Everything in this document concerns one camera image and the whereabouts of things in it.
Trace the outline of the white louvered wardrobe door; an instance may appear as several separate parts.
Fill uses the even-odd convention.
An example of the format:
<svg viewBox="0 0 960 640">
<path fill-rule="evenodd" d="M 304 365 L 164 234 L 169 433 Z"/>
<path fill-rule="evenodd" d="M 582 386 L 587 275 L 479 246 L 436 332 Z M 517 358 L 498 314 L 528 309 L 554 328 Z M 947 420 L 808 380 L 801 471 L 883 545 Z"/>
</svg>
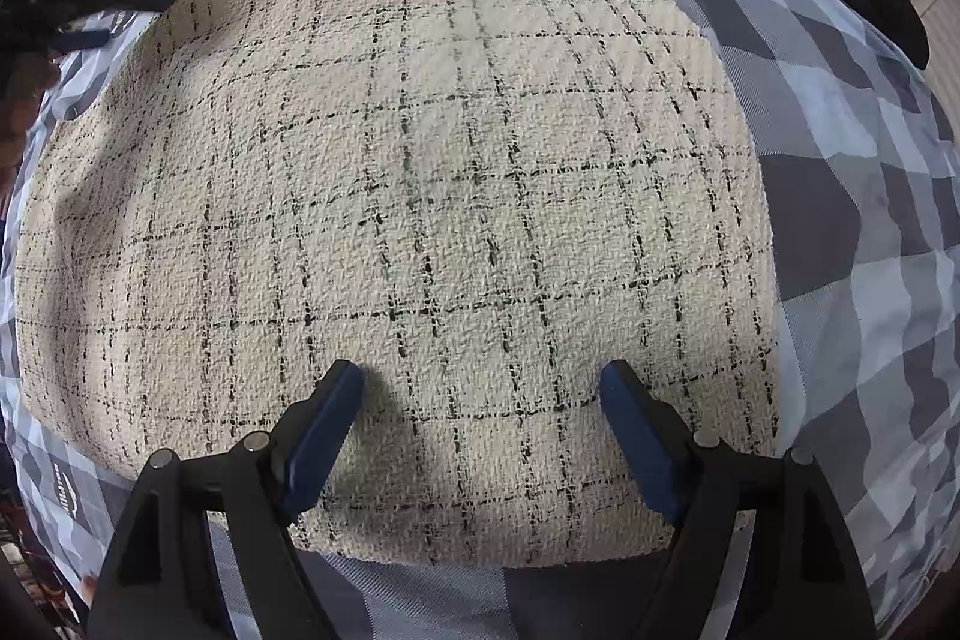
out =
<svg viewBox="0 0 960 640">
<path fill-rule="evenodd" d="M 960 101 L 960 19 L 958 0 L 910 0 L 929 41 L 926 80 L 952 124 L 958 124 Z"/>
</svg>

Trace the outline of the cream plaid tweed shirt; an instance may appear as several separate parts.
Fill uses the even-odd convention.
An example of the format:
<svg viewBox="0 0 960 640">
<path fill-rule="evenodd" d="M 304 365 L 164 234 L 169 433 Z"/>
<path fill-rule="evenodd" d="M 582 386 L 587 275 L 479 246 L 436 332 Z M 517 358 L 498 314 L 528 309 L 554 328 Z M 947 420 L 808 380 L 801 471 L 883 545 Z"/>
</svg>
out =
<svg viewBox="0 0 960 640">
<path fill-rule="evenodd" d="M 14 276 L 26 408 L 119 476 L 358 365 L 308 551 L 662 548 L 599 403 L 615 359 L 775 450 L 760 161 L 672 0 L 176 0 L 44 146 Z"/>
</svg>

